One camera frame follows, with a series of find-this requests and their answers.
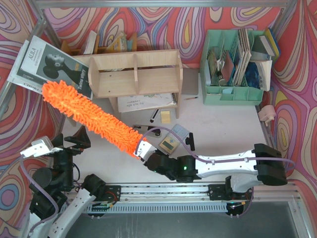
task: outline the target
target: wooden desk organizer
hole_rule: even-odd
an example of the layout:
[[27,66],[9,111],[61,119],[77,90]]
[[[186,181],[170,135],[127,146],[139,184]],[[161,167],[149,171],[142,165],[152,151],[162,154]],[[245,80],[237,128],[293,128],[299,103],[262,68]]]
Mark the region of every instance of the wooden desk organizer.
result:
[[89,65],[88,79],[94,97],[109,98],[117,117],[120,117],[118,97],[175,93],[176,105],[163,108],[176,108],[178,118],[183,83],[183,67],[178,50],[85,55],[75,58]]

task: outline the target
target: table surface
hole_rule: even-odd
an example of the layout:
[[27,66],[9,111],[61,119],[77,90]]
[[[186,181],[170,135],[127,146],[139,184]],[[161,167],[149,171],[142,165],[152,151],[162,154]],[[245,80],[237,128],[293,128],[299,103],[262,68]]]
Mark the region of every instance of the table surface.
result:
[[[203,104],[201,86],[197,99],[184,100],[193,95],[182,95],[179,119],[175,117],[175,110],[170,109],[171,124],[161,124],[160,116],[154,123],[150,118],[154,110],[143,110],[121,114],[121,120],[129,126],[134,124],[165,126],[172,129],[178,123],[194,134],[197,155],[228,155],[253,149],[255,143],[264,143],[265,138],[260,121],[254,106],[207,106]],[[109,99],[94,99],[94,103],[105,112],[113,113]],[[72,126],[65,120],[62,133],[64,136],[73,135],[80,127]],[[92,147],[86,149],[81,155],[73,158],[74,163],[81,172],[80,182],[89,174],[96,174],[105,182],[113,183],[139,183],[139,182],[171,182],[165,176],[153,173],[143,166],[140,160],[121,152],[106,139],[101,139],[92,131],[87,132]],[[165,138],[167,132],[161,131],[161,138],[148,137],[154,146]],[[187,155],[188,152],[179,145],[173,158]],[[225,175],[211,176],[202,181],[223,181]]]

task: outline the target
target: pink object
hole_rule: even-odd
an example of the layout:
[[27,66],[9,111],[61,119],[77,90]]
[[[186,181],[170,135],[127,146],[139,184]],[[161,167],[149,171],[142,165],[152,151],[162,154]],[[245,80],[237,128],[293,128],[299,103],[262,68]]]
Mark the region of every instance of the pink object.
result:
[[274,120],[274,118],[276,116],[274,106],[273,105],[266,105],[265,107],[263,107],[261,109],[261,111],[259,111],[258,115],[259,115],[260,120],[264,121],[265,125],[268,126],[268,123],[271,120]]

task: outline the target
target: orange microfiber duster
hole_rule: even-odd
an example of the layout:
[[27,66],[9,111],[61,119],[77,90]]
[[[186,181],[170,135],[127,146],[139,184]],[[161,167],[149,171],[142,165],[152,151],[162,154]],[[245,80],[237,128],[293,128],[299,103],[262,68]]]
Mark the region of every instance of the orange microfiber duster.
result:
[[59,84],[48,82],[43,86],[44,101],[49,102],[61,113],[83,125],[88,130],[100,134],[110,143],[116,145],[121,151],[135,157],[133,152],[142,135],[126,124],[105,113],[100,107],[89,99],[79,94],[72,86],[67,86],[64,81]]

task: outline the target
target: gray notebook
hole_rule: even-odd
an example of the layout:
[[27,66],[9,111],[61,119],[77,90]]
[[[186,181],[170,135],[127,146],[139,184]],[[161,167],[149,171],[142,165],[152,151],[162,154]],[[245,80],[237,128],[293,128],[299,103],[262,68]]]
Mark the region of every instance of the gray notebook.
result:
[[183,68],[182,94],[198,95],[198,69]]

